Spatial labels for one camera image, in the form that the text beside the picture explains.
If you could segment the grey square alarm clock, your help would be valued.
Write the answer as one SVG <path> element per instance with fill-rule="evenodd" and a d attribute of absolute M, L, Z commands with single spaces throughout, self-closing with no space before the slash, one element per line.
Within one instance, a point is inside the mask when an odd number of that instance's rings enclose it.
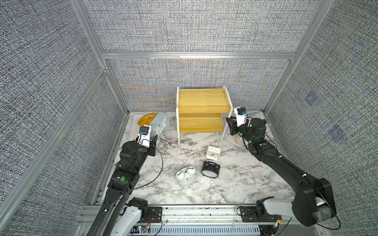
<path fill-rule="evenodd" d="M 167 124 L 167 113 L 158 112 L 150 122 L 150 138 L 153 139 L 157 135 L 157 144 Z"/>

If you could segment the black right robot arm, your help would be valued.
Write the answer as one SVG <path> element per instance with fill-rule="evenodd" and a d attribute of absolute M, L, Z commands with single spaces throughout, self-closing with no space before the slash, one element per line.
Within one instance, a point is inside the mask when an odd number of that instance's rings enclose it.
<path fill-rule="evenodd" d="M 330 182 L 307 174 L 284 157 L 276 145 L 268 142 L 265 139 L 266 120 L 253 118 L 238 125 L 236 117 L 230 117 L 226 118 L 226 122 L 231 135 L 241 137 L 251 155 L 273 169 L 295 193 L 292 200 L 280 200 L 274 197 L 258 200 L 255 216 L 259 221 L 288 216 L 310 227 L 337 216 Z"/>

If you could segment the small white square alarm clock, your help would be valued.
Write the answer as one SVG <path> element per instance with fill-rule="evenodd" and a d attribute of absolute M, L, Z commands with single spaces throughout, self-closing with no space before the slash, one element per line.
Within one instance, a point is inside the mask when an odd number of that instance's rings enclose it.
<path fill-rule="evenodd" d="M 221 149 L 214 146 L 208 146 L 206 151 L 206 158 L 209 160 L 218 160 L 221 154 Z"/>

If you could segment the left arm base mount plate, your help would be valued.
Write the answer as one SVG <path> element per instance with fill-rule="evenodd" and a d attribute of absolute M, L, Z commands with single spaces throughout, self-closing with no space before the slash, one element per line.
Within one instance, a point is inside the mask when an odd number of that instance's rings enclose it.
<path fill-rule="evenodd" d="M 148 211 L 145 216 L 139 220 L 138 223 L 161 223 L 162 207 L 148 207 Z"/>

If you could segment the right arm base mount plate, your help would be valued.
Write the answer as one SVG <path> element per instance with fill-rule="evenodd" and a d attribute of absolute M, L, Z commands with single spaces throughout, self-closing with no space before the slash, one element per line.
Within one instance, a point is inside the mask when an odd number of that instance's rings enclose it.
<path fill-rule="evenodd" d="M 239 206 L 236 210 L 243 223 L 276 223 L 279 215 L 270 215 L 259 206 Z"/>

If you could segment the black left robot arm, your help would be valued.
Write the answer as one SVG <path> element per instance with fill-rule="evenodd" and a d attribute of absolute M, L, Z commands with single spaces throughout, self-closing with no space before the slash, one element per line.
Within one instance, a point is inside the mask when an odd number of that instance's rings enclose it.
<path fill-rule="evenodd" d="M 129 200 L 140 178 L 140 170 L 147 156 L 155 156 L 156 140 L 148 141 L 149 147 L 139 145 L 137 141 L 128 141 L 122 145 L 120 161 L 111 176 L 104 202 L 89 230 L 89 236 L 109 236 L 116 224 L 121 209 Z"/>

